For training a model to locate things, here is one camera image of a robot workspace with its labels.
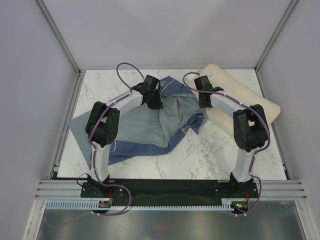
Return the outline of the cream white pillow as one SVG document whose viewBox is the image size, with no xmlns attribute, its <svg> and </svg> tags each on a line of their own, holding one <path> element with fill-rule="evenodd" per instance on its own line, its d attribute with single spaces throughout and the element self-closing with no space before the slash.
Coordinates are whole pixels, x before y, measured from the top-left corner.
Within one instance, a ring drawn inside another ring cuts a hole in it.
<svg viewBox="0 0 320 240">
<path fill-rule="evenodd" d="M 268 125 L 279 116 L 280 106 L 262 97 L 257 76 L 252 69 L 224 70 L 215 64 L 209 64 L 199 73 L 211 76 L 212 86 L 223 88 L 229 96 L 246 106 L 261 105 Z"/>
</svg>

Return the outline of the blue denim pillowcase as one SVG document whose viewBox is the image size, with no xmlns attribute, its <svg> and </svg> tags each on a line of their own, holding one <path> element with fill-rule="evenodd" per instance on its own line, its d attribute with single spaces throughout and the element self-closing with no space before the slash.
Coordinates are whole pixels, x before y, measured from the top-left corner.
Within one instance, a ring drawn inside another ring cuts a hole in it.
<svg viewBox="0 0 320 240">
<path fill-rule="evenodd" d="M 198 133 L 207 121 L 206 111 L 191 90 L 167 76 L 160 81 L 162 109 L 137 106 L 120 117 L 119 129 L 109 151 L 113 165 L 133 157 L 170 153 L 188 130 Z"/>
</svg>

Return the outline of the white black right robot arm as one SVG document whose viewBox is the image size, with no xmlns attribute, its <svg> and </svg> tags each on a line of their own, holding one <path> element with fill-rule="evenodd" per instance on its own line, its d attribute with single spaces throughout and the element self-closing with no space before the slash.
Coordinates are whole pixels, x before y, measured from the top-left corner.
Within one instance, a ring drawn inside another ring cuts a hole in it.
<svg viewBox="0 0 320 240">
<path fill-rule="evenodd" d="M 257 153 L 270 144 L 264 108 L 260 104 L 249 106 L 241 103 L 223 88 L 213 87 L 206 75 L 197 77 L 194 83 L 201 108 L 221 110 L 233 120 L 233 139 L 238 146 L 238 154 L 228 191 L 233 197 L 241 197 L 247 191 L 245 182 L 253 178 L 252 169 Z"/>
</svg>

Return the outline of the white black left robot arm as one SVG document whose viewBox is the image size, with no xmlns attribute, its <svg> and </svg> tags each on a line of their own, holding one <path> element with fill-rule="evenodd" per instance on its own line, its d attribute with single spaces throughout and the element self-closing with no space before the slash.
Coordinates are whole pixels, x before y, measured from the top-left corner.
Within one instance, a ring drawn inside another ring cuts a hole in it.
<svg viewBox="0 0 320 240">
<path fill-rule="evenodd" d="M 151 110 L 162 109 L 160 93 L 161 81 L 147 75 L 143 82 L 114 99 L 106 103 L 100 101 L 94 103 L 85 132 L 91 145 L 90 177 L 95 180 L 91 190 L 98 197 L 105 197 L 110 190 L 109 184 L 105 182 L 110 176 L 109 152 L 111 144 L 117 137 L 121 116 L 144 104 Z"/>
</svg>

